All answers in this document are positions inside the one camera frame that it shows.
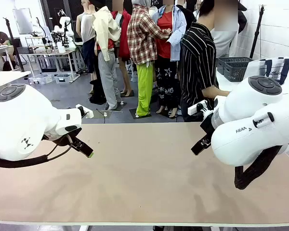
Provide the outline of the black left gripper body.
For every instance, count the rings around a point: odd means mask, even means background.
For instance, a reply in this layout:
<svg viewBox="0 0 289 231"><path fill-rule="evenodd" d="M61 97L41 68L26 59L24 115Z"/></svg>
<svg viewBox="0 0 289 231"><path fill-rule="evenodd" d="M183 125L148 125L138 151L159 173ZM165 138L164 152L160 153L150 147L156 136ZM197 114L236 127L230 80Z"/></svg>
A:
<svg viewBox="0 0 289 231"><path fill-rule="evenodd" d="M58 146L67 146L70 144L69 139L68 139L68 135L70 136L72 142L76 142L77 139L77 135L81 132L82 128L78 128L76 130L70 131L68 132L66 135L60 136L59 138L54 139L50 139L49 137L47 137L46 135L43 135L42 140L45 141L51 141L53 143L55 143Z"/></svg>

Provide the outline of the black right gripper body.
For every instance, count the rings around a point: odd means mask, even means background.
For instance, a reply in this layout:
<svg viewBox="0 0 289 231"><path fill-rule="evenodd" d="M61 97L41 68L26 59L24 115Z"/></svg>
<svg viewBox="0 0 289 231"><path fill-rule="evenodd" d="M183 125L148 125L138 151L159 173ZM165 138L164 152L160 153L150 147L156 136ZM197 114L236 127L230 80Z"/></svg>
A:
<svg viewBox="0 0 289 231"><path fill-rule="evenodd" d="M213 112L207 115L202 121L202 123L200 124L200 127L205 131L206 137L208 139L211 139L215 131L215 127L213 126L213 122L212 122L213 115L214 115Z"/></svg>

